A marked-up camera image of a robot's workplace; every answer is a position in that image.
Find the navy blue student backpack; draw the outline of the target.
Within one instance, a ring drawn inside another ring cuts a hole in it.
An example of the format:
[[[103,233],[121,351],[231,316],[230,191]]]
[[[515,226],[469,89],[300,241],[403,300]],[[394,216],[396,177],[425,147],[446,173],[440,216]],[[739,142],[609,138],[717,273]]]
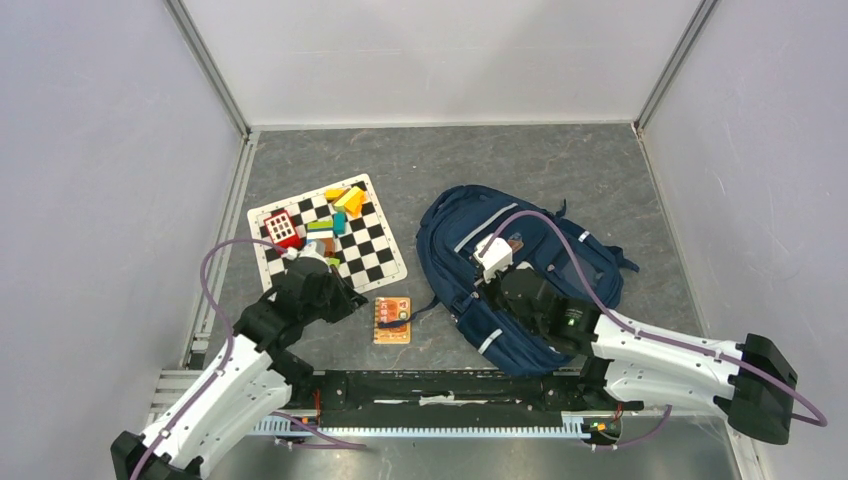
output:
[[[427,209],[416,251],[434,293],[413,318],[444,306],[466,341],[502,372],[539,376],[590,356],[600,309],[621,300],[622,248],[527,201],[482,185],[444,191]]]

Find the orange spiral notebook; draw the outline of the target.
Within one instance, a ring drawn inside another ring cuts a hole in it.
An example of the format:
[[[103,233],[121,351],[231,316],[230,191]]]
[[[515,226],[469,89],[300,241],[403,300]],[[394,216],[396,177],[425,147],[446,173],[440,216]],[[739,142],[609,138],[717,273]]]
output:
[[[411,341],[411,301],[408,297],[376,297],[374,301],[373,343],[406,345]]]

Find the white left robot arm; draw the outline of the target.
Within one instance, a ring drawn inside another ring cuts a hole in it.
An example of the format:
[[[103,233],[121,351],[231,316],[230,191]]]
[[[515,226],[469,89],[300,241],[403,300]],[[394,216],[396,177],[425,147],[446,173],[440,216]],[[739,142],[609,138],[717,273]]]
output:
[[[207,478],[263,418],[312,399],[313,368],[288,350],[305,327],[339,322],[367,302],[325,261],[294,260],[243,310],[214,363],[165,414],[113,441],[116,478]]]

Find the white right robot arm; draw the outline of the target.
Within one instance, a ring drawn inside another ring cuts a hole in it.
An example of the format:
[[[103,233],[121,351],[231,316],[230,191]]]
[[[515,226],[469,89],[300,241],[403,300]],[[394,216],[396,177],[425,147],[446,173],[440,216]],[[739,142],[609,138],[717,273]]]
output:
[[[651,329],[562,294],[532,269],[487,274],[479,286],[487,304],[543,352],[585,357],[577,382],[585,405],[705,410],[753,439],[788,443],[798,374],[771,339],[750,333],[736,343]]]

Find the orange brown toy block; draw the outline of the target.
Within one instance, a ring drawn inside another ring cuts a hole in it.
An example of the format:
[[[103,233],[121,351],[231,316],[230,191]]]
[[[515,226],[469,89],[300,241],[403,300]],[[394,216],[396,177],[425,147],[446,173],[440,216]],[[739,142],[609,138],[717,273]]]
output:
[[[336,242],[334,238],[322,238],[324,244],[324,256],[333,257],[336,252]]]

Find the red window toy block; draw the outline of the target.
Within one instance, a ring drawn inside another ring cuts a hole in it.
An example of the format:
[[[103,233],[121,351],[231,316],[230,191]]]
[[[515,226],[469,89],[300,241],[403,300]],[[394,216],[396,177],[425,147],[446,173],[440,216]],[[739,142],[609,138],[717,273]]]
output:
[[[285,210],[266,218],[264,227],[271,242],[279,247],[299,250],[304,245],[304,240],[298,233],[296,224]]]

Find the black white chessboard mat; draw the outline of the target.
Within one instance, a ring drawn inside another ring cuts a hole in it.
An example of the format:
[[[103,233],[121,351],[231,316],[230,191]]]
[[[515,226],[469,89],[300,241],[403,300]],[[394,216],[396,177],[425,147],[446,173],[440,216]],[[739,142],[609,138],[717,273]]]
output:
[[[351,187],[364,193],[363,205],[359,215],[346,216],[342,222],[344,231],[336,234],[332,224],[343,214],[326,193]],[[246,217],[251,237],[271,241],[279,225],[274,218],[281,214],[289,216],[292,229],[304,241],[315,237],[308,230],[310,224],[318,222],[327,227],[324,234],[317,236],[325,243],[327,259],[357,292],[365,293],[407,277],[406,264],[369,175],[360,174],[250,209]]]

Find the teal toy block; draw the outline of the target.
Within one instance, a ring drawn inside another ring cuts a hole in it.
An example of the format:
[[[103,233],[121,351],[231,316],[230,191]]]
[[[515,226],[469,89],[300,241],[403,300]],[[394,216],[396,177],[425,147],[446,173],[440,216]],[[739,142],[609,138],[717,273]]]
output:
[[[343,236],[346,232],[347,215],[343,212],[336,212],[332,217],[332,230],[335,236]]]

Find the yellow toy block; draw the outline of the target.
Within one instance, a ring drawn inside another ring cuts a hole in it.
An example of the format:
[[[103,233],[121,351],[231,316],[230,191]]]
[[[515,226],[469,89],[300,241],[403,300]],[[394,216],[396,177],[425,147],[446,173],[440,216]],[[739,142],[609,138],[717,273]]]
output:
[[[326,200],[326,201],[328,201],[328,202],[333,202],[333,201],[337,200],[338,198],[342,197],[345,193],[346,193],[346,189],[345,189],[345,188],[341,188],[341,189],[327,189],[327,190],[324,192],[324,198],[325,198],[325,200]]]

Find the orange yellow wedge block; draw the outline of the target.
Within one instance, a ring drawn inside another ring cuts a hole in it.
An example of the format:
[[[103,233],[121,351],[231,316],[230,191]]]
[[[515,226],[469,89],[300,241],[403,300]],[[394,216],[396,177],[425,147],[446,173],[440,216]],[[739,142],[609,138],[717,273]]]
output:
[[[352,186],[344,191],[333,202],[333,208],[337,213],[344,213],[351,218],[361,216],[363,205],[367,200],[367,192],[359,186]]]

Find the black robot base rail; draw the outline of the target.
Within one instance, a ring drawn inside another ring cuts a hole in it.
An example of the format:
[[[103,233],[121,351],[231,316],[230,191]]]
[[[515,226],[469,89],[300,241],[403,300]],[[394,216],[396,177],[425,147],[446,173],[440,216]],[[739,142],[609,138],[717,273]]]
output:
[[[584,385],[575,372],[326,370],[296,386],[272,417],[324,428],[556,427],[563,414],[643,408],[641,401],[618,401]]]

